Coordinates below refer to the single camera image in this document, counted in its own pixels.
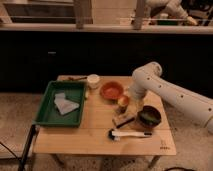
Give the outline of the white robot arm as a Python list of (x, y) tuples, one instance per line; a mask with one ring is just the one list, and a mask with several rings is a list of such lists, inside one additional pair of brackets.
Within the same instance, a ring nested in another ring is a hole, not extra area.
[(136, 68), (129, 87), (132, 97), (143, 99), (152, 91), (213, 134), (213, 99), (165, 81), (161, 75), (162, 67), (157, 62)]

